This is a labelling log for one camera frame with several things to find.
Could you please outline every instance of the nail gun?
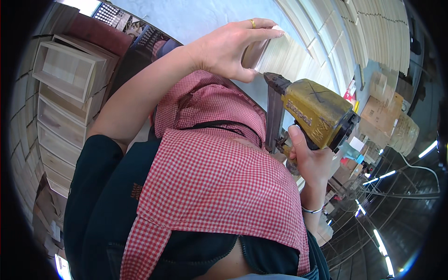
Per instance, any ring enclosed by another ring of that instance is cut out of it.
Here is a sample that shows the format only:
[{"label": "nail gun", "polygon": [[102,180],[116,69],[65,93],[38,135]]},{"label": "nail gun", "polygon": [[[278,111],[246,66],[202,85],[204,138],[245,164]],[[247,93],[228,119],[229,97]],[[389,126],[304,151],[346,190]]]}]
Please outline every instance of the nail gun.
[{"label": "nail gun", "polygon": [[290,82],[281,75],[265,73],[268,84],[266,149],[287,157],[286,167],[297,172],[297,159],[289,159],[288,132],[282,136],[284,112],[294,117],[311,150],[329,147],[333,152],[350,136],[360,117],[342,96],[308,79]]}]

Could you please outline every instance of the silver bracelet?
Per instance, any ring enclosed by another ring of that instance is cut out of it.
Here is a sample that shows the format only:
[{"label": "silver bracelet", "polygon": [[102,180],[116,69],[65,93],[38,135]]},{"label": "silver bracelet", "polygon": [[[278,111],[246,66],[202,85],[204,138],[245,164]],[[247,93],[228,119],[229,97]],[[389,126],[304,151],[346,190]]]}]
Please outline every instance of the silver bracelet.
[{"label": "silver bracelet", "polygon": [[308,210],[308,209],[306,209],[305,207],[302,206],[302,210],[303,210],[304,212],[306,212],[306,213],[311,213],[311,214],[319,213],[320,211],[322,211],[322,208],[323,208],[323,206],[322,206],[319,210],[311,211],[311,210]]}]

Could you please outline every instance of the right hand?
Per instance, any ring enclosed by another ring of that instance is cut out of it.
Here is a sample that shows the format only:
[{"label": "right hand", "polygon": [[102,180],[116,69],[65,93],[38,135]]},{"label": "right hand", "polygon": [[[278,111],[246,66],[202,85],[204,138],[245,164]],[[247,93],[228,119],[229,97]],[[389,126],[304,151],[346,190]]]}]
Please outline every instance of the right hand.
[{"label": "right hand", "polygon": [[293,142],[289,158],[297,157],[297,170],[307,185],[313,189],[326,188],[334,153],[328,147],[322,150],[310,150],[305,135],[296,125],[288,127],[288,134]]},{"label": "right hand", "polygon": [[256,41],[278,38],[284,31],[270,29],[277,25],[270,19],[254,18],[256,29],[250,20],[230,22],[186,45],[194,62],[193,70],[205,70],[225,78],[249,83],[257,72],[241,65],[244,50]]}]

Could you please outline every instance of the gold ring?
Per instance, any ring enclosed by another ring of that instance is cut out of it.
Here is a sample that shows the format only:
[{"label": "gold ring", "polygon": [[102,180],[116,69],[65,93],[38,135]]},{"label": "gold ring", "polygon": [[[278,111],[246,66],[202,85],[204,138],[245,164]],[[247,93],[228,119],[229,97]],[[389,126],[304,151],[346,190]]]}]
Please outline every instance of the gold ring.
[{"label": "gold ring", "polygon": [[252,23],[252,29],[255,29],[255,22],[253,19],[250,19],[250,22]]}]

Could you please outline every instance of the red gingham apron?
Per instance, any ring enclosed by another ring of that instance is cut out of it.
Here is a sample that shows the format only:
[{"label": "red gingham apron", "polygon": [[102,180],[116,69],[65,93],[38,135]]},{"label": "red gingham apron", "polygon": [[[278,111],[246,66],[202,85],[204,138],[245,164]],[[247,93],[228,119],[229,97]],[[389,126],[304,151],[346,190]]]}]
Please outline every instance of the red gingham apron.
[{"label": "red gingham apron", "polygon": [[[310,271],[300,196],[284,165],[232,140],[244,138],[234,132],[176,130],[215,120],[238,121],[266,137],[262,110],[205,71],[183,78],[158,104],[155,132],[163,138],[140,194],[121,279],[146,280],[173,230],[273,240],[300,251],[298,276]],[[253,133],[245,136],[259,145]]]}]

